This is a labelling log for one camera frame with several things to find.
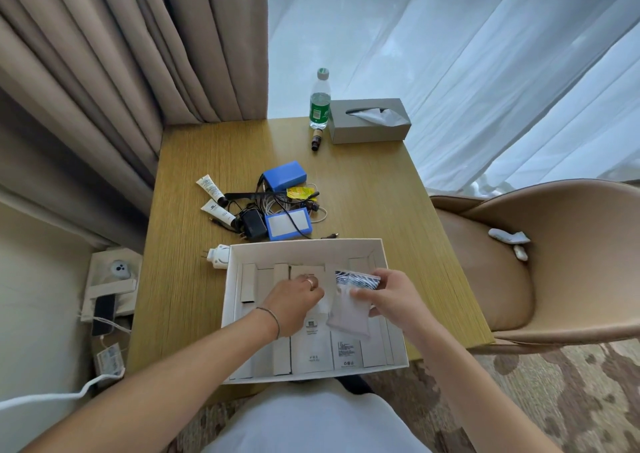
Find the blue battery pack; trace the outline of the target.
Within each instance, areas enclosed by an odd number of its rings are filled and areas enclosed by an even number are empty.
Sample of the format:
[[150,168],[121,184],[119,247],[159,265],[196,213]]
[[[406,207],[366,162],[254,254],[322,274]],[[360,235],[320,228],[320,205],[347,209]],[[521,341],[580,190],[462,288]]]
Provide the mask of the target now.
[[307,181],[307,173],[297,161],[271,168],[262,174],[266,187],[271,191],[285,191]]

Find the person's left forearm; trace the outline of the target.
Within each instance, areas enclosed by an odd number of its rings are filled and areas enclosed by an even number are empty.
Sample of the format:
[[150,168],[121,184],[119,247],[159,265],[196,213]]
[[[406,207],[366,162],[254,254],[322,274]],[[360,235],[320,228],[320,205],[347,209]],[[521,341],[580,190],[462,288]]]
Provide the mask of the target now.
[[278,337],[254,310],[172,356],[125,377],[28,444],[22,453],[158,453],[212,393]]

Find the clear bag with striped item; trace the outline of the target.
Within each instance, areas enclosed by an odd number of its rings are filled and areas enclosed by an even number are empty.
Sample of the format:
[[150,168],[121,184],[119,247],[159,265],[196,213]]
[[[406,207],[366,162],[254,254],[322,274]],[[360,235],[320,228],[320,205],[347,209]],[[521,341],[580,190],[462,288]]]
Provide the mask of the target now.
[[351,294],[353,289],[376,290],[381,278],[371,274],[354,271],[335,271],[337,291],[328,315],[327,326],[332,331],[339,331],[362,339],[371,336],[369,327],[370,300],[360,300]]

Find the black power adapter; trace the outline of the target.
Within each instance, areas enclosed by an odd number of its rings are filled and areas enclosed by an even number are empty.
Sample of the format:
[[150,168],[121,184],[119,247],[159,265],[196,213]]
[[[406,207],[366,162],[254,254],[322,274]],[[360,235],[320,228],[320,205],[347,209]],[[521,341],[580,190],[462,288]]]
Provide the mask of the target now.
[[268,238],[263,213],[256,207],[242,209],[236,216],[237,229],[241,237],[257,242]]

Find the white socket box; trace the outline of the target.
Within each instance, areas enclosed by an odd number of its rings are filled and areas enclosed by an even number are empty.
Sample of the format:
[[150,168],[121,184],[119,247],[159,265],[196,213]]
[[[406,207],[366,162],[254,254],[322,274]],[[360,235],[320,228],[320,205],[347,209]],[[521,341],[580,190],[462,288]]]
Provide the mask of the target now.
[[[114,260],[123,260],[129,264],[132,272],[131,279],[116,281],[108,278],[109,265]],[[84,288],[83,305],[79,314],[80,321],[91,322],[95,299],[109,294],[116,295],[116,317],[134,314],[142,261],[142,255],[123,247],[93,253]]]

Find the person's white shirt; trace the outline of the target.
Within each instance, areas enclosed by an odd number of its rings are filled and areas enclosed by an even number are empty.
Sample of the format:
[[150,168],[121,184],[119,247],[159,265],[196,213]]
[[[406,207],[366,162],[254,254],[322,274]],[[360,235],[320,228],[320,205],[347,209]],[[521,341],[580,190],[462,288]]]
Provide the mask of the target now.
[[270,386],[202,453],[432,453],[374,393],[336,379]]

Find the beige leather chair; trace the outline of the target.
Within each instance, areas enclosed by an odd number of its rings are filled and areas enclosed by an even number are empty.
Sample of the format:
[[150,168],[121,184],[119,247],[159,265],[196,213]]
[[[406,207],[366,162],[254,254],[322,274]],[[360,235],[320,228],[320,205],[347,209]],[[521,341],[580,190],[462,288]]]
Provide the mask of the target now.
[[[495,339],[480,354],[640,337],[640,188],[569,179],[431,203]],[[524,232],[528,262],[491,228]]]

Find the beige curtain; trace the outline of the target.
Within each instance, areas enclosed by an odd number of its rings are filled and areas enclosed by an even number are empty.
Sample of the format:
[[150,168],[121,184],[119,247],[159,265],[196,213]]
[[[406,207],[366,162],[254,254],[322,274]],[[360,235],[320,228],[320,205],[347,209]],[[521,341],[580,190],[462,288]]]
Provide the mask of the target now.
[[169,125],[266,118],[268,0],[0,0],[0,200],[142,253]]

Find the white sheer curtain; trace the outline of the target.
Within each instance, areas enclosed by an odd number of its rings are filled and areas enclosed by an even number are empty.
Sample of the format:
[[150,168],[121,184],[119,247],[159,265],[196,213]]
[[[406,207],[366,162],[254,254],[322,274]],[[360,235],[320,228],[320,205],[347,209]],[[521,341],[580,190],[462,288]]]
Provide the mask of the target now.
[[270,118],[399,98],[430,192],[640,182],[640,0],[268,0]]

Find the white labelled power brick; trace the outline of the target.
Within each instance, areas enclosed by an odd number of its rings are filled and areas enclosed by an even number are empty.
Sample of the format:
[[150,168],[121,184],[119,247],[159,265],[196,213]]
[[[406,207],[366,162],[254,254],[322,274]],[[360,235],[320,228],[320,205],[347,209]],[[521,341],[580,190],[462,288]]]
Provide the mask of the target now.
[[124,375],[125,366],[122,351],[118,343],[109,345],[94,357],[99,376],[119,378]]

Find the grey tissue box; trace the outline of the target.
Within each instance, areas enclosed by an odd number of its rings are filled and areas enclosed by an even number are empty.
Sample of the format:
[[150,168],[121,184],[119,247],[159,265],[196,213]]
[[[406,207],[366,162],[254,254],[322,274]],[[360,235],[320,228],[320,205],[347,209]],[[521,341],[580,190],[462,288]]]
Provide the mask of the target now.
[[[392,109],[406,117],[411,125],[385,127],[346,115],[346,112],[350,110],[370,108]],[[334,144],[404,141],[411,126],[410,117],[399,98],[333,100],[330,103],[328,128]]]

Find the black phone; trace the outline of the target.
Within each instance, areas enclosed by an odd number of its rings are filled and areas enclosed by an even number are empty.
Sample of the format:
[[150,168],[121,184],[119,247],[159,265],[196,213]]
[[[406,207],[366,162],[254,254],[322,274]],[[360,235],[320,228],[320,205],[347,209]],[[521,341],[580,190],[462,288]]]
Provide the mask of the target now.
[[102,295],[95,299],[92,319],[92,337],[109,335],[114,331],[117,308],[116,301],[115,294]]

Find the white cardboard box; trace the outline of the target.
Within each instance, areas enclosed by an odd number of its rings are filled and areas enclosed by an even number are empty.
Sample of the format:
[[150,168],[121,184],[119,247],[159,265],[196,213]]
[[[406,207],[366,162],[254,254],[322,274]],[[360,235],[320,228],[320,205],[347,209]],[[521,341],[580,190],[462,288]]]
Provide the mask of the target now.
[[[364,274],[370,274],[377,268],[387,267],[381,239],[291,240],[233,245],[230,246],[225,294],[236,284],[237,268],[251,263],[256,264],[260,269],[266,269],[278,263],[291,266],[333,265],[336,271],[354,271]],[[225,305],[224,295],[221,327],[224,327],[222,326],[223,317],[229,312],[229,308],[231,305]]]

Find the person's right hand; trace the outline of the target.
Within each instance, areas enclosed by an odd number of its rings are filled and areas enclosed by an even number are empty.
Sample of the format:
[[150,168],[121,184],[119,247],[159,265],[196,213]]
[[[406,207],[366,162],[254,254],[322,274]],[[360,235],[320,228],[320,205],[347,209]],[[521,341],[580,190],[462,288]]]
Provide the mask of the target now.
[[369,310],[370,318],[385,317],[408,337],[435,323],[428,306],[404,272],[376,269],[373,275],[380,277],[381,281]]

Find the person's right forearm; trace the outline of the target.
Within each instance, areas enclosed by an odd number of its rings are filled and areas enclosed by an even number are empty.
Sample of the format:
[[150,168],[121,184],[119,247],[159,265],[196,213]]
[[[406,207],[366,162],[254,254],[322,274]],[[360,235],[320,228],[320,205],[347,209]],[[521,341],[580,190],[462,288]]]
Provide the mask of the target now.
[[400,327],[477,453],[563,453],[427,309],[410,313]]

